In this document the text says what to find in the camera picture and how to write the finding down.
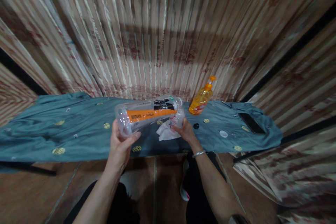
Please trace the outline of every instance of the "bracelet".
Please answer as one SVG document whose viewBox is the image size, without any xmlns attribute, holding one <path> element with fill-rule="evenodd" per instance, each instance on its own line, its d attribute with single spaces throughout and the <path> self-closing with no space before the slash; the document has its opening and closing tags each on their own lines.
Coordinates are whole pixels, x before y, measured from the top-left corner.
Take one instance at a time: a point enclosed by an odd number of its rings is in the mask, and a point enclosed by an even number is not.
<svg viewBox="0 0 336 224">
<path fill-rule="evenodd" d="M 199 155 L 201 155 L 201 154 L 203 154 L 203 153 L 205 153 L 205 150 L 204 150 L 204 149 L 201 150 L 200 152 L 197 152 L 196 154 L 194 154 L 194 155 L 193 155 L 193 158 L 195 158 L 195 157 L 197 157 L 197 156 L 199 156 Z"/>
</svg>

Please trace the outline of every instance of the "floor tile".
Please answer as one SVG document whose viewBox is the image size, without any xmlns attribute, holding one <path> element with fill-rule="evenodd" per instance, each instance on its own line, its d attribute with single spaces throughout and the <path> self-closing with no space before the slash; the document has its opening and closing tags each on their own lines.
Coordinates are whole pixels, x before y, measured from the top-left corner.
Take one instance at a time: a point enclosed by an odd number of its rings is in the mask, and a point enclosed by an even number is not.
<svg viewBox="0 0 336 224">
<path fill-rule="evenodd" d="M 56 170 L 56 177 L 27 172 L 0 174 L 0 223 L 44 223 L 78 165 L 34 165 Z"/>
<path fill-rule="evenodd" d="M 100 178 L 105 165 L 106 160 L 82 162 L 49 223 L 62 223 L 65 220 L 88 186 Z M 130 159 L 120 182 L 125 184 L 134 202 L 134 211 L 140 214 L 141 223 L 151 223 L 154 209 L 154 158 Z"/>
<path fill-rule="evenodd" d="M 156 223 L 186 222 L 187 202 L 180 196 L 185 158 L 156 158 Z"/>
<path fill-rule="evenodd" d="M 48 223 L 63 223 L 88 186 L 98 180 L 106 160 L 82 162 Z"/>
<path fill-rule="evenodd" d="M 154 157 L 130 159 L 120 182 L 126 186 L 133 210 L 140 215 L 140 223 L 154 219 Z"/>
<path fill-rule="evenodd" d="M 279 223 L 278 205 L 258 191 L 253 185 L 233 169 L 233 156 L 229 153 L 218 154 L 227 175 L 246 212 L 249 222 Z"/>
</svg>

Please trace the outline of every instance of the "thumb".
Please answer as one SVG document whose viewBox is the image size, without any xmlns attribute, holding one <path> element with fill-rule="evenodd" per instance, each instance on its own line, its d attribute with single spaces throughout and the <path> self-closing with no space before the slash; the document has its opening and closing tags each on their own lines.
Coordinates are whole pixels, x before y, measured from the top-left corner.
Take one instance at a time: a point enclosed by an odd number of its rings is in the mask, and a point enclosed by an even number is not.
<svg viewBox="0 0 336 224">
<path fill-rule="evenodd" d="M 133 135 L 131 135 L 129 138 L 127 138 L 124 142 L 121 143 L 122 148 L 124 150 L 127 150 L 129 147 L 132 146 L 132 144 L 134 144 L 141 136 L 141 132 L 137 132 Z"/>
<path fill-rule="evenodd" d="M 181 135 L 181 131 L 182 131 L 181 128 L 176 127 L 175 125 L 172 125 L 171 128 Z"/>
</svg>

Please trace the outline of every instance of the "blue cloth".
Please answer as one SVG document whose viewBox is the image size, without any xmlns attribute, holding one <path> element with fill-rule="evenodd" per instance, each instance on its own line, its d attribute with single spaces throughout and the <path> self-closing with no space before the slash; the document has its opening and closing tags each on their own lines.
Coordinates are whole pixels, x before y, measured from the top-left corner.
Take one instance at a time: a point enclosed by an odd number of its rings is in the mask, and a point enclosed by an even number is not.
<svg viewBox="0 0 336 224">
<path fill-rule="evenodd" d="M 0 128 L 0 161 L 73 162 L 106 159 L 115 119 L 114 107 L 130 101 L 109 97 L 91 98 L 83 92 L 39 96 L 34 106 Z M 189 103 L 185 103 L 184 108 L 188 121 L 192 125 L 199 123 L 199 129 L 194 129 L 194 132 L 206 151 L 256 151 L 278 146 L 282 139 L 282 133 L 272 119 L 248 103 L 210 101 L 201 115 L 188 113 Z M 238 113 L 250 114 L 266 134 L 249 131 Z M 156 134 L 158 127 L 152 124 L 141 130 L 142 135 L 134 144 L 141 146 L 141 151 L 131 152 L 132 156 L 175 154 L 190 150 L 188 143 L 181 138 L 159 141 Z M 227 138 L 219 134 L 222 130 L 228 133 Z M 59 151 L 65 152 L 53 154 L 57 148 L 64 148 Z"/>
</svg>

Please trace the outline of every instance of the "plastic bottle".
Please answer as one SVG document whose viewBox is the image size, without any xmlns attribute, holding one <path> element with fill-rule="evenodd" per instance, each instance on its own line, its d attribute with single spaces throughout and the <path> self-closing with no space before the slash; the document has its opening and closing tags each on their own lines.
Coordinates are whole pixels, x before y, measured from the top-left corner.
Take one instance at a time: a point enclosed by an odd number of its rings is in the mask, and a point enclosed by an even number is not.
<svg viewBox="0 0 336 224">
<path fill-rule="evenodd" d="M 212 82 L 214 80 L 216 80 L 216 77 L 210 76 L 210 81 L 197 92 L 195 98 L 193 99 L 189 107 L 190 114 L 199 115 L 202 113 L 203 109 L 205 108 L 205 106 L 210 101 L 213 95 L 211 88 L 212 88 Z"/>
<path fill-rule="evenodd" d="M 183 105 L 183 100 L 181 99 L 177 103 L 177 113 L 174 116 L 171 116 L 169 118 L 170 130 L 174 133 L 176 131 L 171 128 L 172 125 L 175 125 L 178 128 L 182 128 L 183 119 L 184 119 L 184 109 L 183 109 L 182 105 Z"/>
<path fill-rule="evenodd" d="M 121 135 L 127 138 L 146 125 L 175 115 L 179 103 L 183 103 L 181 98 L 166 94 L 151 100 L 117 105 L 114 112 Z"/>
</svg>

